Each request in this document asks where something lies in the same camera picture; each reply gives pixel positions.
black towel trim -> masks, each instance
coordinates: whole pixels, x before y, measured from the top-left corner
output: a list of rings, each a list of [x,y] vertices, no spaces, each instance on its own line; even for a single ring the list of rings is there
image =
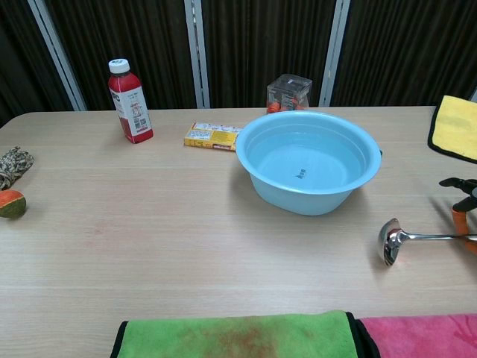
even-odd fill
[[[437,119],[437,114],[439,113],[440,106],[442,105],[442,101],[444,100],[444,96],[439,101],[439,104],[436,106],[434,110],[434,114],[432,115],[432,120],[431,120],[431,129],[429,130],[429,136],[427,137],[427,145],[430,147],[430,149],[435,150],[438,153],[448,155],[450,157],[454,157],[460,160],[465,160],[466,162],[471,162],[474,164],[477,164],[477,160],[465,157],[463,155],[457,154],[453,151],[447,151],[446,149],[442,149],[441,147],[437,146],[432,142],[432,137],[434,136],[434,130],[435,130],[435,121]]]
[[[381,358],[379,349],[370,334],[367,332],[363,322],[355,319],[350,312],[346,312],[346,317],[348,318],[351,334],[355,341],[358,358]]]
[[[126,331],[127,321],[121,323],[118,329],[118,334],[116,335],[116,340],[114,341],[113,351],[111,352],[110,358],[117,358],[119,351],[121,350],[122,339],[124,338],[124,332]]]

red juice bottle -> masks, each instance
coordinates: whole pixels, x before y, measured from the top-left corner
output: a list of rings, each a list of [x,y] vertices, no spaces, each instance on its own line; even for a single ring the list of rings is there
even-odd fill
[[[130,72],[127,60],[119,58],[109,62],[111,77],[108,80],[114,106],[118,112],[124,135],[132,143],[151,138],[151,121],[142,93],[141,81]]]

bottle cap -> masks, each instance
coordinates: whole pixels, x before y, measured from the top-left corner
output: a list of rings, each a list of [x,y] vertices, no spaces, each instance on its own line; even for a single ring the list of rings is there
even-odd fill
[[[118,73],[125,73],[130,70],[129,62],[124,58],[116,58],[115,60],[111,60],[109,63],[111,73],[118,74]]]

dark curtain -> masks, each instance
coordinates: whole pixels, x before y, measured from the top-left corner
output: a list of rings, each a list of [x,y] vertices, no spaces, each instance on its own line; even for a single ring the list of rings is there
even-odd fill
[[[27,1],[0,1],[0,17],[0,127],[23,113],[71,110]]]
[[[203,0],[211,107],[264,107],[283,73],[323,80],[335,0]]]
[[[196,107],[183,1],[46,0],[90,110],[114,108],[108,62],[129,60],[150,109]]]
[[[352,0],[333,106],[434,105],[477,86],[477,1]]]

ladle handle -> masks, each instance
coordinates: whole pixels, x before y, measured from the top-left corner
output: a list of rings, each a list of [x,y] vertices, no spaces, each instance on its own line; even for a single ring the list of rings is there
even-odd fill
[[[410,233],[408,235],[410,240],[453,240],[453,239],[468,239],[477,241],[477,235],[421,235],[418,233]]]

